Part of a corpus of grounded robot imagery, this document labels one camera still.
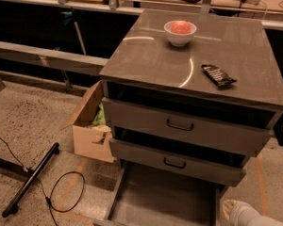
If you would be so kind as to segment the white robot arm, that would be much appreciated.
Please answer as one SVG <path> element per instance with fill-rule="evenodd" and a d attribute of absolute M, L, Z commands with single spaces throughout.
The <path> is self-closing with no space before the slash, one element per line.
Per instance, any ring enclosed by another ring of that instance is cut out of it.
<path fill-rule="evenodd" d="M 224 200 L 223 212 L 231 226 L 283 226 L 283 222 L 263 216 L 247 202 Z"/>

